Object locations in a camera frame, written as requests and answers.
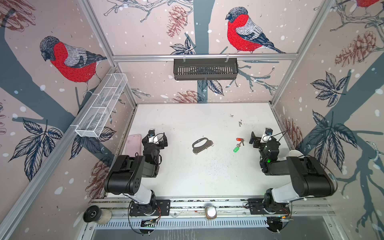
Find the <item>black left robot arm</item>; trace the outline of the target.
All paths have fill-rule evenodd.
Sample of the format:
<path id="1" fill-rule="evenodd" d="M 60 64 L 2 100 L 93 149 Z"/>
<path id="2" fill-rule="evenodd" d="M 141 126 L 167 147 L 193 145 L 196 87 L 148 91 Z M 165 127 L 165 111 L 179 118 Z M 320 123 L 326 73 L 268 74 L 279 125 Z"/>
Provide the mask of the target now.
<path id="1" fill-rule="evenodd" d="M 119 155 L 104 183 L 106 193 L 123 195 L 131 200 L 130 217 L 168 216 L 170 201 L 158 200 L 153 190 L 142 184 L 143 178 L 156 178 L 162 156 L 160 150 L 168 146 L 164 133 L 149 130 L 146 136 L 140 134 L 127 137 L 123 154 Z"/>

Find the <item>green capped key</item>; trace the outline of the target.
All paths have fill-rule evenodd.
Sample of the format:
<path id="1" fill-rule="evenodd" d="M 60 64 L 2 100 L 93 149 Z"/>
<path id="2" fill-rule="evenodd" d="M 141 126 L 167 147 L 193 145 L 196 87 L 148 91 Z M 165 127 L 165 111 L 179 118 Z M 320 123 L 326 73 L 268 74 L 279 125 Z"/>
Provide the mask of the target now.
<path id="1" fill-rule="evenodd" d="M 234 149 L 234 152 L 235 153 L 238 152 L 241 146 L 242 146 L 242 143 L 238 143 L 237 146 Z"/>

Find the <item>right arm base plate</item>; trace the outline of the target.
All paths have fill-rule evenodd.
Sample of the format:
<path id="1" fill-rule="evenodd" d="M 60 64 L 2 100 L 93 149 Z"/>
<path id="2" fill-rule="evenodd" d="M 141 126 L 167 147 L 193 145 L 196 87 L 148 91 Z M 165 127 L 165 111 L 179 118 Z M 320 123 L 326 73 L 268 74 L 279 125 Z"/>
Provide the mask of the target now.
<path id="1" fill-rule="evenodd" d="M 264 199 L 248 199 L 245 205 L 251 215 L 290 215 L 288 204 L 279 204 L 274 201 L 267 203 Z"/>

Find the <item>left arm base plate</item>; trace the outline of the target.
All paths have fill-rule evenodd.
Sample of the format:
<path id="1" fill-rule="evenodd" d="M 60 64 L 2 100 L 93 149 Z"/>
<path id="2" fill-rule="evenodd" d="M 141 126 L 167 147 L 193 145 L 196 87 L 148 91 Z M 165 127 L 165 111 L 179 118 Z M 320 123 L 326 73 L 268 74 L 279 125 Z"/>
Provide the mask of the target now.
<path id="1" fill-rule="evenodd" d="M 147 205 L 133 203 L 130 207 L 130 217 L 168 216 L 170 214 L 170 200 L 156 200 Z"/>

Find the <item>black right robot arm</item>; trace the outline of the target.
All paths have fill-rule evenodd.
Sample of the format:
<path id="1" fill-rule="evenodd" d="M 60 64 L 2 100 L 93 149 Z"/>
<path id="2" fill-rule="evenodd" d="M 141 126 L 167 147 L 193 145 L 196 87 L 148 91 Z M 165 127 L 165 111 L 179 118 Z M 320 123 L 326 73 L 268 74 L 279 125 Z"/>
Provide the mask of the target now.
<path id="1" fill-rule="evenodd" d="M 291 150 L 284 160 L 279 161 L 280 142 L 273 136 L 256 137 L 251 134 L 250 144 L 259 149 L 260 167 L 266 176 L 290 176 L 291 181 L 281 187 L 268 189 L 262 201 L 268 214 L 288 213 L 288 204 L 304 198 L 332 196 L 337 183 L 333 182 L 314 157 Z"/>

